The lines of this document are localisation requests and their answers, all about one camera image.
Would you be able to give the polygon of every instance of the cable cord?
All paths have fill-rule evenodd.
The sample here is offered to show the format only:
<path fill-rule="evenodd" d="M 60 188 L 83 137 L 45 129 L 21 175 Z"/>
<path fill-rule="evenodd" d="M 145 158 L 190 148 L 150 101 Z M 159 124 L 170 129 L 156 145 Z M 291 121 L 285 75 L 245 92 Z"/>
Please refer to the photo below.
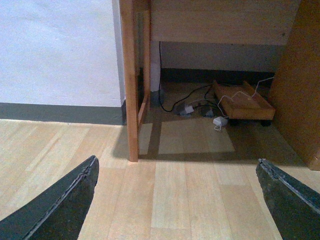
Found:
<path fill-rule="evenodd" d="M 186 97 L 184 97 L 184 98 L 180 99 L 179 101 L 176 101 L 176 102 L 172 105 L 172 108 L 171 108 L 170 110 L 165 109 L 165 108 L 164 108 L 164 106 L 162 105 L 162 103 L 161 103 L 161 99 L 160 99 L 160 88 L 161 88 L 161 69 L 162 69 L 161 41 L 159 42 L 159 56 L 160 56 L 160 81 L 159 81 L 159 89 L 158 89 L 158 100 L 159 100 L 159 104 L 160 104 L 160 106 L 161 106 L 162 110 L 164 110 L 165 112 L 167 112 L 167 113 L 172 112 L 172 111 L 174 110 L 174 108 L 175 108 L 176 104 L 178 104 L 178 103 L 180 103 L 181 101 L 186 100 L 187 98 L 189 98 L 189 97 L 190 97 L 190 96 L 191 96 L 195 91 L 200 90 L 200 89 L 204 89 L 204 88 L 207 88 L 207 87 L 212 88 L 212 84 L 210 84 L 210 85 L 206 85 L 206 86 L 198 87 L 198 88 L 194 89 L 192 92 L 190 92 L 188 96 L 186 96 Z"/>

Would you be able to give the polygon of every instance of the power adapter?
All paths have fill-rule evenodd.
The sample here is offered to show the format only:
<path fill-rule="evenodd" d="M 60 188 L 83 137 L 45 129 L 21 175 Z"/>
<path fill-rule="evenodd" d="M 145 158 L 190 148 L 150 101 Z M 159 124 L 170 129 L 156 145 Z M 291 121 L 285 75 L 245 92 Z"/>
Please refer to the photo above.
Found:
<path fill-rule="evenodd" d="M 213 124 L 215 124 L 215 127 L 219 127 L 220 130 L 223 126 L 228 124 L 228 120 L 222 116 L 218 116 L 215 119 L 213 119 Z"/>

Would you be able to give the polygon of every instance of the wooden panel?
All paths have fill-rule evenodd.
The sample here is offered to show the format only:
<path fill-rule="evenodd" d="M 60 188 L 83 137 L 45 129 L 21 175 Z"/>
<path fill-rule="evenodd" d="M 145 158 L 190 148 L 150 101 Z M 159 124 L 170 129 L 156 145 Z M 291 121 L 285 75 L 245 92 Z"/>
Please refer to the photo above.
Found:
<path fill-rule="evenodd" d="M 124 169 L 100 168 L 93 200 L 81 228 L 79 240 L 107 239 L 124 173 Z"/>
<path fill-rule="evenodd" d="M 149 0 L 120 0 L 122 45 L 124 59 L 124 81 L 126 97 L 126 122 L 128 132 L 129 160 L 137 162 L 139 158 L 139 127 L 149 109 L 150 96 L 150 1 Z M 145 42 L 144 86 L 145 99 L 143 106 L 138 108 L 138 65 L 137 65 L 137 33 L 136 13 L 143 12 L 143 40 Z"/>
<path fill-rule="evenodd" d="M 157 162 L 152 228 L 190 229 L 189 202 L 183 162 Z"/>
<path fill-rule="evenodd" d="M 153 41 L 285 45 L 300 0 L 153 0 Z"/>
<path fill-rule="evenodd" d="M 301 2 L 269 100 L 274 123 L 312 170 L 320 170 L 320 2 Z"/>
<path fill-rule="evenodd" d="M 108 240 L 150 238 L 155 167 L 143 161 L 126 167 Z"/>
<path fill-rule="evenodd" d="M 219 105 L 230 119 L 272 120 L 274 117 L 275 109 L 259 93 L 251 97 L 255 89 L 246 81 L 242 86 L 222 86 L 214 81 L 214 93 L 218 99 L 233 97 L 233 100 L 224 97 Z"/>
<path fill-rule="evenodd" d="M 232 239 L 215 165 L 188 162 L 185 170 L 192 239 Z"/>
<path fill-rule="evenodd" d="M 220 190 L 234 240 L 275 239 L 251 186 L 220 185 Z"/>
<path fill-rule="evenodd" d="M 122 45 L 124 61 L 124 85 L 129 160 L 137 162 L 138 143 L 138 80 L 136 72 L 136 35 L 133 0 L 120 0 Z"/>
<path fill-rule="evenodd" d="M 191 240 L 191 231 L 184 229 L 151 228 L 150 240 Z"/>
<path fill-rule="evenodd" d="M 150 37 L 151 37 L 150 9 L 143 12 L 143 87 L 144 96 L 147 96 L 147 110 L 150 108 Z"/>

